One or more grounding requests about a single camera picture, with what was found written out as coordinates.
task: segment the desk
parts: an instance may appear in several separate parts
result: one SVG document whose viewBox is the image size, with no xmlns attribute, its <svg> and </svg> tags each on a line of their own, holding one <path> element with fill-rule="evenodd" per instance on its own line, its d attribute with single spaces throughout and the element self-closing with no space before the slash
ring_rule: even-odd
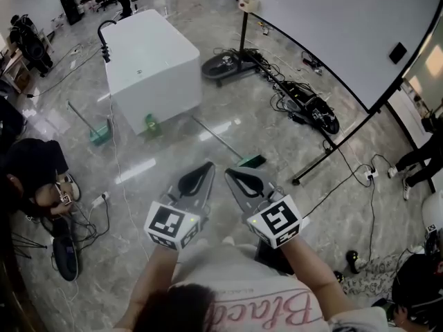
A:
<svg viewBox="0 0 443 332">
<path fill-rule="evenodd" d="M 7 83 L 9 83 L 9 85 L 11 85 L 15 89 L 15 91 L 17 91 L 20 94 L 21 89 L 15 83 L 15 78 L 19 74 L 20 68 L 21 68 L 18 65 L 21 65 L 29 73 L 29 70 L 25 64 L 25 57 L 23 56 L 23 53 L 19 49 L 17 49 L 17 52 L 15 53 L 14 57 L 11 58 L 11 60 L 6 64 L 5 70 L 4 70 L 3 75 L 1 77 Z"/>
</svg>

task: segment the plug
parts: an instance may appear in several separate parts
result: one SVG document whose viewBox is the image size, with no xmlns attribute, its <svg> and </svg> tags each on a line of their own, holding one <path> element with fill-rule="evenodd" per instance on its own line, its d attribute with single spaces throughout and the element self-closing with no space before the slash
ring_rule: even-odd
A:
<svg viewBox="0 0 443 332">
<path fill-rule="evenodd" d="M 93 202 L 92 202 L 92 207 L 96 208 L 98 207 L 100 204 L 105 202 L 105 199 L 109 199 L 109 193 L 108 192 L 104 192 L 102 193 L 98 198 L 96 198 Z"/>
</svg>

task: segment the hair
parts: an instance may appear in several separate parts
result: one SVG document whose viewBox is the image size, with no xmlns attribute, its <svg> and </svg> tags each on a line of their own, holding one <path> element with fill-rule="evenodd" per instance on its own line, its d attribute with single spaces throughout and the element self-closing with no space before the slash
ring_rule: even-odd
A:
<svg viewBox="0 0 443 332">
<path fill-rule="evenodd" d="M 20 19 L 20 16 L 19 16 L 19 15 L 14 15 L 14 16 L 12 16 L 11 24 L 12 24 L 12 25 L 15 25 L 15 23 L 16 23 L 19 19 Z"/>
<path fill-rule="evenodd" d="M 173 286 L 150 295 L 133 332 L 209 332 L 215 292 L 196 284 Z"/>
<path fill-rule="evenodd" d="M 20 193 L 6 177 L 6 173 L 0 169 L 0 208 L 2 212 L 14 213 L 19 209 Z"/>
</svg>

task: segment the glossy tile floor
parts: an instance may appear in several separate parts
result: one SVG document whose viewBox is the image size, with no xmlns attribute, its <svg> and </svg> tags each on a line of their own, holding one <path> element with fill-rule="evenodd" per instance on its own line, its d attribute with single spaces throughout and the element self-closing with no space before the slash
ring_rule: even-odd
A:
<svg viewBox="0 0 443 332">
<path fill-rule="evenodd" d="M 154 8 L 166 16 L 200 50 L 202 61 L 213 55 L 214 48 L 237 48 L 239 45 L 242 13 L 237 10 L 235 0 L 139 0 L 137 4 L 140 9 Z M 95 125 L 110 118 L 104 62 L 100 53 L 96 53 L 99 49 L 96 29 L 101 21 L 112 18 L 117 11 L 118 7 L 112 6 L 106 12 L 87 15 L 76 25 L 59 30 L 53 41 L 56 51 L 51 57 L 54 62 L 57 63 L 76 44 L 82 45 L 80 52 L 62 59 L 47 78 L 37 78 L 31 91 L 40 92 L 39 97 L 19 100 L 19 107 L 29 121 L 28 136 L 60 142 L 71 173 L 82 189 L 80 206 L 83 211 L 88 213 L 92 200 L 104 191 L 111 195 L 111 229 L 80 255 L 82 272 L 77 280 L 79 291 L 76 296 L 77 286 L 66 283 L 51 267 L 48 234 L 40 225 L 25 220 L 24 216 L 15 216 L 16 232 L 49 246 L 48 250 L 30 251 L 32 260 L 19 261 L 35 306 L 50 331 L 73 330 L 68 306 L 75 320 L 75 331 L 112 326 L 121 316 L 146 260 L 141 245 L 148 254 L 153 248 L 143 232 L 150 204 L 159 198 L 171 175 L 187 166 L 207 160 L 217 166 L 209 200 L 210 222 L 201 237 L 213 244 L 227 235 L 232 235 L 238 243 L 257 242 L 257 238 L 240 223 L 239 207 L 224 180 L 224 170 L 238 159 L 207 136 L 189 115 L 183 114 L 165 122 L 161 126 L 163 135 L 151 139 L 146 134 L 135 136 L 115 106 L 115 141 L 121 172 L 133 170 L 134 173 L 141 164 L 144 167 L 149 167 L 148 163 L 155 164 L 118 184 L 113 143 L 100 147 L 92 145 L 88 129 L 66 108 L 66 101 L 70 100 Z M 261 48 L 264 56 L 279 65 L 289 79 L 309 82 L 321 93 L 321 97 L 334 108 L 344 133 L 349 133 L 364 119 L 365 112 L 353 97 L 328 72 L 319 77 L 306 69 L 300 62 L 299 47 L 277 31 L 272 30 L 269 36 L 264 36 L 257 20 L 252 18 L 247 38 L 254 43 L 248 42 L 248 46 Z M 75 67 L 78 67 L 89 58 L 61 84 L 45 92 L 71 71 L 74 60 Z M 274 176 L 292 195 L 301 213 L 306 215 L 350 175 L 350 170 L 336 152 L 304 177 L 300 186 L 293 187 L 289 179 L 322 154 L 322 137 L 311 127 L 296 124 L 285 114 L 272 111 L 269 106 L 272 95 L 271 84 L 257 74 L 232 80 L 220 89 L 204 80 L 204 100 L 192 112 L 211 127 L 222 129 L 221 135 L 245 156 L 263 154 L 268 163 L 262 169 Z M 349 145 L 353 150 L 348 145 L 343 145 L 341 150 L 353 169 L 359 161 L 369 163 L 374 154 L 382 154 L 395 162 L 411 150 L 386 108 L 382 108 Z M 421 204 L 430 190 L 427 183 L 420 183 L 413 189 L 409 202 L 405 202 L 400 179 L 388 179 L 388 165 L 380 158 L 375 158 L 374 163 L 380 172 L 374 190 L 376 221 L 372 251 L 376 257 L 401 252 L 407 246 L 422 242 Z M 357 176 L 363 180 L 363 174 Z M 311 224 L 302 236 L 332 268 L 344 269 L 344 254 L 349 249 L 368 256 L 371 195 L 372 188 L 366 189 L 351 178 L 309 216 Z M 99 230 L 105 228 L 103 205 L 92 212 L 91 221 Z M 78 230 L 78 234 L 83 235 L 83 230 Z M 65 301 L 62 290 L 68 300 L 74 296 L 75 299 Z"/>
</svg>

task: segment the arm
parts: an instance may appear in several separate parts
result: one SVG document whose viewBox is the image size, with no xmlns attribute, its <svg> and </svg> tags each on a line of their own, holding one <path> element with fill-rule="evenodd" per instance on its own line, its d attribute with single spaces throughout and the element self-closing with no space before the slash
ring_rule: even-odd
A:
<svg viewBox="0 0 443 332">
<path fill-rule="evenodd" d="M 297 279 L 306 284 L 316 296 L 325 320 L 345 311 L 355 310 L 337 282 L 331 268 L 297 236 L 282 246 L 282 251 Z"/>
<path fill-rule="evenodd" d="M 40 207 L 29 199 L 24 199 L 21 201 L 19 209 L 32 218 L 43 218 L 67 214 L 71 209 L 71 206 L 72 204 L 65 205 L 60 203 L 57 207 Z"/>
<path fill-rule="evenodd" d="M 150 294 L 155 291 L 166 291 L 170 287 L 178 258 L 179 253 L 176 251 L 163 246 L 155 247 L 154 253 L 136 282 L 125 314 L 116 324 L 117 329 L 132 330 Z"/>
</svg>

